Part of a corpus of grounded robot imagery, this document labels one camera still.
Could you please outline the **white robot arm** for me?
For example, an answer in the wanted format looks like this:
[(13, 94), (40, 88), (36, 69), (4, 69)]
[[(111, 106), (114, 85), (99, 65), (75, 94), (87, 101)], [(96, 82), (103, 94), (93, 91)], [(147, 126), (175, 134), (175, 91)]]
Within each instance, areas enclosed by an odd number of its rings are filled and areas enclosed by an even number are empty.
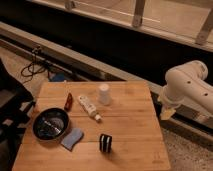
[(165, 74), (166, 84), (158, 96), (158, 101), (162, 104), (160, 119), (170, 119), (185, 97), (213, 115), (213, 86), (205, 82), (207, 76), (208, 68), (199, 60), (170, 68)]

